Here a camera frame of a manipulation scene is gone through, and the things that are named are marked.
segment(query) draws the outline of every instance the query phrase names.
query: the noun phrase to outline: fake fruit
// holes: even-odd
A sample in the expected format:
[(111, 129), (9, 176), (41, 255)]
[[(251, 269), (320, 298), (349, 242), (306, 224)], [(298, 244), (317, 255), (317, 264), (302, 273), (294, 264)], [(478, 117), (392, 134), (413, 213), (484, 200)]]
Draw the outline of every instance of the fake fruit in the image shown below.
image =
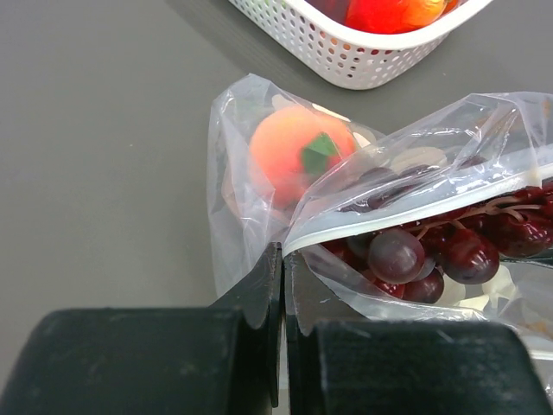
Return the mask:
[(253, 134), (250, 153), (255, 165), (250, 170), (251, 179), (261, 196), (272, 195), (277, 208), (286, 208), (354, 151), (353, 134), (341, 120), (299, 105), (290, 106), (273, 112)]
[(428, 26), (446, 7), (446, 0), (352, 0), (345, 25), (381, 35)]

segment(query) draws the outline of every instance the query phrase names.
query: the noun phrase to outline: red grape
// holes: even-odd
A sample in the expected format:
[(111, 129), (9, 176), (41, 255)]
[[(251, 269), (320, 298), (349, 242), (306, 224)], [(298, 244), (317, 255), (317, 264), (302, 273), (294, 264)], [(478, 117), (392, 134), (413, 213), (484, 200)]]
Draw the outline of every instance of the red grape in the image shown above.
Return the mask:
[(423, 268), (415, 277), (415, 279), (413, 279), (413, 281), (420, 281), (421, 279), (425, 279), (434, 270), (434, 267), (435, 267), (434, 259), (432, 257), (426, 257), (426, 259), (424, 260)]
[(341, 259), (357, 272), (363, 272), (368, 267), (366, 259), (358, 257), (349, 249), (344, 252), (344, 256)]
[(421, 243), (408, 232), (389, 229), (372, 240), (368, 265), (375, 275), (390, 284), (412, 281), (425, 260)]
[(476, 214), (475, 216), (469, 216), (461, 219), (461, 223), (464, 227), (472, 229), (476, 233), (484, 234), (488, 218), (489, 216), (487, 214)]
[(527, 258), (550, 248), (553, 245), (553, 224), (530, 212), (519, 213), (524, 220), (518, 221), (510, 214), (489, 218), (488, 238), (498, 251), (511, 258)]
[(392, 297), (401, 299), (404, 296), (405, 284), (390, 284), (381, 279), (376, 279), (373, 284)]
[(426, 278), (407, 283), (403, 300), (434, 304), (442, 296), (444, 286), (443, 276), (435, 268)]
[(439, 255), (446, 240), (453, 235), (454, 228), (450, 225), (431, 227), (421, 238), (424, 249), (432, 255)]
[(377, 237), (377, 235), (378, 233), (371, 232), (350, 236), (347, 238), (347, 246), (355, 255), (363, 260), (366, 260), (366, 257), (369, 254), (369, 245), (371, 244), (371, 241)]
[(439, 262), (448, 276), (461, 284), (483, 284), (499, 269), (499, 252), (471, 229), (457, 229), (447, 240)]
[(431, 173), (432, 171), (439, 170), (440, 168), (436, 166), (428, 166), (428, 164), (421, 164), (420, 166), (415, 167), (409, 167), (408, 169), (405, 169), (401, 172), (399, 177), (405, 178), (410, 177), (414, 179), (418, 179), (419, 177), (426, 176), (428, 173)]
[(487, 160), (482, 156), (472, 156), (461, 163), (460, 169), (466, 169), (467, 167), (478, 166), (479, 164), (485, 163)]
[(367, 268), (366, 270), (361, 272), (361, 275), (366, 279), (368, 279), (369, 281), (371, 281), (372, 283), (374, 283), (377, 280), (377, 276), (374, 275), (374, 272), (372, 272), (370, 268)]
[(321, 245), (340, 259), (344, 258), (344, 254), (348, 249), (346, 238), (328, 240), (327, 242), (323, 242)]

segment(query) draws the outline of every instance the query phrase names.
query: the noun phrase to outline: plastic bag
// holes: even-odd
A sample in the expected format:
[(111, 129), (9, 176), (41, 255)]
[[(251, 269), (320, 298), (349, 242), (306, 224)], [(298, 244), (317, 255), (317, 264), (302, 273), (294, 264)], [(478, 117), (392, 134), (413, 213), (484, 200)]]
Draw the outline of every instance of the plastic bag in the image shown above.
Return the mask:
[[(479, 209), (492, 223), (486, 235), (496, 251), (527, 255), (536, 244), (549, 248), (551, 100), (541, 93), (473, 94), (382, 137), (267, 80), (242, 79), (213, 103), (209, 131), (208, 208), (219, 294), (251, 269), (268, 242), (281, 241), (284, 256), (302, 250), (313, 272), (368, 318), (499, 320), (521, 334), (535, 357), (553, 360), (552, 270), (497, 254), (501, 265), (486, 268), (493, 274), (483, 284), (460, 284), (445, 272), (439, 300), (426, 304), (394, 297), (328, 245), (391, 228), (424, 241), (421, 233), (441, 222), (451, 233), (471, 231)], [(261, 155), (259, 143), (266, 146)], [(538, 206), (532, 192), (540, 187), (549, 193), (539, 196)], [(520, 189), (526, 199), (514, 193)], [(541, 215), (541, 239), (530, 248), (514, 246), (516, 232), (501, 231), (501, 221), (534, 223), (534, 215)]]

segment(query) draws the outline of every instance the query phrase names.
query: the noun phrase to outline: gray table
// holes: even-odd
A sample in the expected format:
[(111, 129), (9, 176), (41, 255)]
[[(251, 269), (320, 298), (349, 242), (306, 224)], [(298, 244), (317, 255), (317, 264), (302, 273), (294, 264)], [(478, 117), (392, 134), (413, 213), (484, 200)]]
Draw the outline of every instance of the gray table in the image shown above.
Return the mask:
[(330, 86), (224, 0), (0, 2), (0, 385), (64, 307), (214, 300), (211, 101), (248, 72), (391, 132), (471, 92), (553, 93), (551, 0), (496, 0), (377, 90)]

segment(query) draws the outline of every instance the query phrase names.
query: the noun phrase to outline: plastic basket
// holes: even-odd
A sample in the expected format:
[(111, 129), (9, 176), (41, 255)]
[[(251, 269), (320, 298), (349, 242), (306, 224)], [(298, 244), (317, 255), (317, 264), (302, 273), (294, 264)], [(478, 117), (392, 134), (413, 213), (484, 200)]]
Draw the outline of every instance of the plastic basket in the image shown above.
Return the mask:
[(492, 0), (465, 0), (429, 26), (401, 35), (347, 28), (305, 0), (229, 1), (331, 84), (372, 89), (413, 67)]

